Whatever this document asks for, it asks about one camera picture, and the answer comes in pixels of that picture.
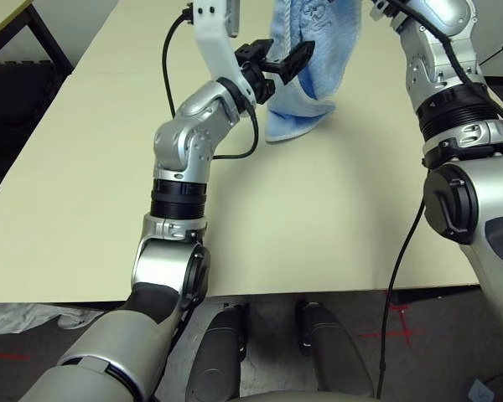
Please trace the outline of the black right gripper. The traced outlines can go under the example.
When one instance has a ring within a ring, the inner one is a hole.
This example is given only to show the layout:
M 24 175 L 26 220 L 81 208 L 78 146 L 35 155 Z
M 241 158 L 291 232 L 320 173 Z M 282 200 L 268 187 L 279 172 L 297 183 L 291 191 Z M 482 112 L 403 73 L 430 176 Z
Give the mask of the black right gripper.
M 401 12 L 398 7 L 401 2 L 397 0 L 373 0 L 372 3 L 371 18 L 374 21 L 389 18 L 393 22 Z

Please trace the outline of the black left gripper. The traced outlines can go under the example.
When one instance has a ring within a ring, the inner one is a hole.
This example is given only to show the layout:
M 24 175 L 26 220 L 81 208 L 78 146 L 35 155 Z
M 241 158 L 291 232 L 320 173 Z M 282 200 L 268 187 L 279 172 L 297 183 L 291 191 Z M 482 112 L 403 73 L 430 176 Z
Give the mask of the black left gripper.
M 236 50 L 236 61 L 253 90 L 257 104 L 265 104 L 275 93 L 274 80 L 268 79 L 265 73 L 277 75 L 284 85 L 288 84 L 307 66 L 315 47 L 314 41 L 304 41 L 285 58 L 268 61 L 267 53 L 272 44 L 272 39 L 258 39 Z

